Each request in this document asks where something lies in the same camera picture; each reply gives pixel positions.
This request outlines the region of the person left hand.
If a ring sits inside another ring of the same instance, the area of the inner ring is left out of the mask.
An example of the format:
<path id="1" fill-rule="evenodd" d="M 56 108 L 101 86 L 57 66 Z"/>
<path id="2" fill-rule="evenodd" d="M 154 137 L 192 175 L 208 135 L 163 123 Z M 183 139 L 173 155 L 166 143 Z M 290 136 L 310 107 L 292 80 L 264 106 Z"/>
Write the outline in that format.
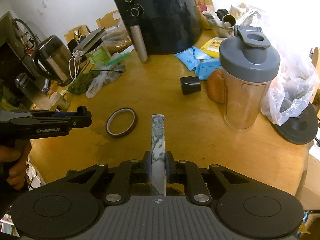
<path id="1" fill-rule="evenodd" d="M 1 145 L 1 163 L 10 163 L 5 179 L 10 186 L 21 190 L 25 184 L 28 155 L 31 152 L 29 140 L 18 140 L 14 148 Z"/>

